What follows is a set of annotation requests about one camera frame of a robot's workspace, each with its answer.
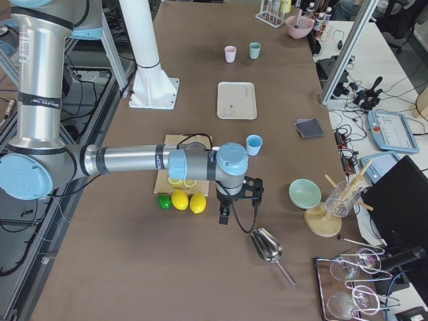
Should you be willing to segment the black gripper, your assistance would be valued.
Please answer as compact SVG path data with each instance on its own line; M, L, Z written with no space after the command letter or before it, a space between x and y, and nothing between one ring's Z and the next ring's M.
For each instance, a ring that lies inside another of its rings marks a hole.
M252 200L261 202L263 195L263 181L261 178L244 176L243 183L237 188L236 194L232 193L235 188L228 188L216 181L217 198L220 200L219 224L227 225L231 209L231 202L236 200Z

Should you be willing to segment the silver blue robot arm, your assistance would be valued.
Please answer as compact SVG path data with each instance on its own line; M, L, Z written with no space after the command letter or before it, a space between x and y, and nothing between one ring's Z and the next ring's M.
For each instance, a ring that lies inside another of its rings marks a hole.
M246 175L246 149L229 142L218 150L198 142L106 147L60 139L65 40L100 39L100 1L12 1L19 25L17 134L1 158L1 188L33 200L71 181L122 171L166 170L173 179L213 181L219 221L227 224L238 199L261 203L263 183Z

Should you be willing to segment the white robot base pillar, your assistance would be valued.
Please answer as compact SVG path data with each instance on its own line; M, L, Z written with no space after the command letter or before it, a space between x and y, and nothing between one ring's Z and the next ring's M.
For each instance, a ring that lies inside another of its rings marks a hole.
M129 106L172 110L179 79L168 77L161 67L148 1L124 0L120 8L137 65Z

